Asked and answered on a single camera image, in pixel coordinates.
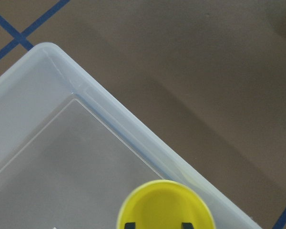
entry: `yellow plastic object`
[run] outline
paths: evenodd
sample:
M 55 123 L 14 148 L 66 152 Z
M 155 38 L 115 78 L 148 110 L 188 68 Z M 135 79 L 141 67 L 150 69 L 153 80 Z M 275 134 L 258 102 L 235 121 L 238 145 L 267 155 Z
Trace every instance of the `yellow plastic object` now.
M 170 180 L 155 180 L 136 188 L 124 201 L 117 229 L 135 222 L 136 229 L 215 229 L 213 217 L 202 199 L 188 187 Z

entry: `yellow bowl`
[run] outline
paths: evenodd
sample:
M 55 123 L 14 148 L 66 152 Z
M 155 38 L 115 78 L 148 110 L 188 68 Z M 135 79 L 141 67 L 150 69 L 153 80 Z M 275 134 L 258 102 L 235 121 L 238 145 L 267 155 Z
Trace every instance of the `yellow bowl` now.
M 155 180 L 136 188 L 124 201 L 117 229 L 135 222 L 136 229 L 215 229 L 213 217 L 202 199 L 187 186 L 170 180 Z

